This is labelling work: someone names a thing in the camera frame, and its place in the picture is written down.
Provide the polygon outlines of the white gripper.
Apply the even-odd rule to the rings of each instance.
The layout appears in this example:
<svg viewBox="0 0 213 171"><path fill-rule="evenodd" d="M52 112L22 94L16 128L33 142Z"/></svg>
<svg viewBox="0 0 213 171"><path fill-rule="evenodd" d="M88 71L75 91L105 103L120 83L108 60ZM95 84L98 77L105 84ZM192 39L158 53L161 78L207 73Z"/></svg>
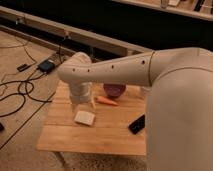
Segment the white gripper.
<svg viewBox="0 0 213 171"><path fill-rule="evenodd" d="M70 100L75 103L86 103L91 99L91 84L90 83L80 83L80 84L70 84Z"/></svg>

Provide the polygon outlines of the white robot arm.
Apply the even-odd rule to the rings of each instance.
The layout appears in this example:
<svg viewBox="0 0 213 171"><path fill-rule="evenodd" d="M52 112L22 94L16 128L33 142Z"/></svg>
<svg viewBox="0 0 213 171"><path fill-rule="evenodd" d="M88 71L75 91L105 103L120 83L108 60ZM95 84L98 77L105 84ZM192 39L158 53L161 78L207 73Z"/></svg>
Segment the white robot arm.
<svg viewBox="0 0 213 171"><path fill-rule="evenodd" d="M149 87L148 171L213 171L213 52L177 48L93 63L82 52L58 69L74 103L93 82Z"/></svg>

